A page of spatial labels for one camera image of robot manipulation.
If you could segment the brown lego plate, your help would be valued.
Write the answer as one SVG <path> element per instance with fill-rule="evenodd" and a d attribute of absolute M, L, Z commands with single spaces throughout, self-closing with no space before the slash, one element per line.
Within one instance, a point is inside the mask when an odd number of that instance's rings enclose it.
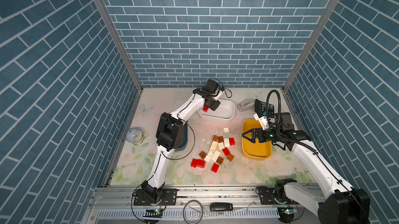
<path fill-rule="evenodd" d="M 202 160 L 205 160 L 207 154 L 206 154 L 204 151 L 202 151 L 202 152 L 199 154 L 199 156 L 200 156 L 200 158 L 201 158 Z"/>

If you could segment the red lego brick pair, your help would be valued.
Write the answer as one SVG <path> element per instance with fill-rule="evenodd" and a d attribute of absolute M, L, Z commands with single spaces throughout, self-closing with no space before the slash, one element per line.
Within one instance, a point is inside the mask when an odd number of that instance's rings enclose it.
<path fill-rule="evenodd" d="M 206 165 L 206 162 L 201 159 L 193 159 L 191 162 L 191 167 L 192 168 L 201 168 L 204 169 Z"/>

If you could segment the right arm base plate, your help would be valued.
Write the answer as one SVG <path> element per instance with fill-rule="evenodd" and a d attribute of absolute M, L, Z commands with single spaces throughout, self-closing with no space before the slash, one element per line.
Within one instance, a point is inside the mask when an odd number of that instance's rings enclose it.
<path fill-rule="evenodd" d="M 275 189 L 266 187 L 266 186 L 258 186 L 255 188 L 255 192 L 259 197 L 261 205 L 274 205 L 280 204 L 280 202 L 275 197 Z"/>

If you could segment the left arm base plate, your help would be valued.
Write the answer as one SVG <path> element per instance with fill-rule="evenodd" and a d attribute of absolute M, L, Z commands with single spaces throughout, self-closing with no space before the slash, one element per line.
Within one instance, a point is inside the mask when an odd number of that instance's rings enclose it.
<path fill-rule="evenodd" d="M 134 206 L 156 206 L 156 205 L 176 205 L 177 199 L 176 188 L 164 188 L 160 194 L 160 198 L 152 201 L 152 198 L 145 194 L 143 189 L 138 189 L 133 196 Z"/>

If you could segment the cream lego plate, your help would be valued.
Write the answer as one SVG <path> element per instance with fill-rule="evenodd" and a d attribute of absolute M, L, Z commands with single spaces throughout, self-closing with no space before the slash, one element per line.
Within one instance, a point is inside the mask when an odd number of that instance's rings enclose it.
<path fill-rule="evenodd" d="M 207 163 L 210 162 L 212 160 L 213 155 L 214 155 L 214 153 L 212 151 L 209 151 L 207 153 L 206 157 L 204 158 L 204 161 Z"/>

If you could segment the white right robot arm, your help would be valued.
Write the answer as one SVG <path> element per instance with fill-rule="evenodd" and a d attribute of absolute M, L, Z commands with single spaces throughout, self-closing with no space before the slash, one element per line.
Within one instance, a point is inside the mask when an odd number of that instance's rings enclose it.
<path fill-rule="evenodd" d="M 243 125 L 243 144 L 274 145 L 291 151 L 307 167 L 321 190 L 316 193 L 294 179 L 279 179 L 271 191 L 274 201 L 298 203 L 322 224 L 369 223 L 369 195 L 346 181 L 320 154 L 311 138 L 294 128 L 290 117 L 288 113 L 285 117 L 276 114 L 272 123 L 266 116 L 256 117 Z"/>

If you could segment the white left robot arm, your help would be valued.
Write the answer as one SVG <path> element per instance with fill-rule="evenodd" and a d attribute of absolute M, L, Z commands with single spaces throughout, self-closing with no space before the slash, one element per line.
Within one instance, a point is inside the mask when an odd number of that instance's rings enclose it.
<path fill-rule="evenodd" d="M 157 153 L 147 180 L 141 184 L 144 196 L 151 204 L 158 203 L 163 195 L 165 176 L 171 156 L 183 141 L 188 120 L 199 109 L 207 106 L 215 111 L 225 87 L 217 79 L 210 78 L 203 87 L 194 89 L 189 99 L 171 113 L 164 112 L 156 131 Z"/>

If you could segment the cream long lego brick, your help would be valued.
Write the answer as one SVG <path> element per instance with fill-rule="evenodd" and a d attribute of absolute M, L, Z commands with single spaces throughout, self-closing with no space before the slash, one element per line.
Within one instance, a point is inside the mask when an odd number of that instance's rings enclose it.
<path fill-rule="evenodd" d="M 215 152 L 217 150 L 218 147 L 218 142 L 213 141 L 210 147 L 210 152 Z"/>

